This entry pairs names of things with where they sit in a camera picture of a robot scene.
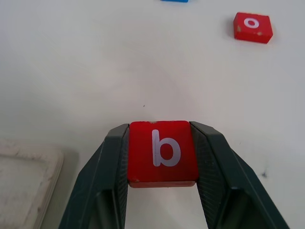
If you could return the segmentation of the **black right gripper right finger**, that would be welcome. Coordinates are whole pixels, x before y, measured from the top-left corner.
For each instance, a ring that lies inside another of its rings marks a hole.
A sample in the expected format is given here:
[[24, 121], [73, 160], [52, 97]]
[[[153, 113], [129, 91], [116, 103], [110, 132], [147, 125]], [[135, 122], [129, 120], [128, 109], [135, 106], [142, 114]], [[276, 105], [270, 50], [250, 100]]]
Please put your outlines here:
[[290, 229], [252, 168], [213, 127], [191, 122], [208, 229]]

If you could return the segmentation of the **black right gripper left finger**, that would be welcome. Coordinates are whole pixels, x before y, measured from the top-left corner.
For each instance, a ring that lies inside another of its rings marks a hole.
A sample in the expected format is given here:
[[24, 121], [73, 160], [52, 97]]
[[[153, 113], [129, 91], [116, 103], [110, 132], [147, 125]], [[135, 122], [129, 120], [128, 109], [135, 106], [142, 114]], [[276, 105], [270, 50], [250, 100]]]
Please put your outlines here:
[[129, 125], [108, 132], [79, 172], [58, 229], [124, 229]]

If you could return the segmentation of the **red letter o block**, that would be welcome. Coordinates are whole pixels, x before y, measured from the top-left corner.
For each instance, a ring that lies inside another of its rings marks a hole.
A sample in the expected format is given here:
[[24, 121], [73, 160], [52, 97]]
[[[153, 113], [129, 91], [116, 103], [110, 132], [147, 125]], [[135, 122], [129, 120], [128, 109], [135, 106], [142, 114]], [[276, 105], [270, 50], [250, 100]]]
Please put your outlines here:
[[273, 36], [271, 21], [266, 15], [238, 12], [233, 26], [237, 40], [267, 44]]

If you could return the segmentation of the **red letter b block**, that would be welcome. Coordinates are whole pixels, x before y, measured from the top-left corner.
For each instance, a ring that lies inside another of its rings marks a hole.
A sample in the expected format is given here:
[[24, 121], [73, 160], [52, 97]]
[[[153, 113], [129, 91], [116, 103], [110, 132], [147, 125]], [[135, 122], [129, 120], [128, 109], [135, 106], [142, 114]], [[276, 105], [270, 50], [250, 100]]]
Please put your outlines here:
[[191, 187], [199, 178], [188, 121], [132, 122], [128, 153], [132, 188]]

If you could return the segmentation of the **wooden letter tray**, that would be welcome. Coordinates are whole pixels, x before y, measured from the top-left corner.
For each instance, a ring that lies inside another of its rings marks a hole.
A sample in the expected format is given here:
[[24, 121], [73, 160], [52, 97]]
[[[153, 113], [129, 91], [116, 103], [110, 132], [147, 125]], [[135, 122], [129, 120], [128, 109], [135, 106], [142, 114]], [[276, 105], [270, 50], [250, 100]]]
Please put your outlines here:
[[57, 147], [0, 139], [0, 229], [40, 229], [63, 160]]

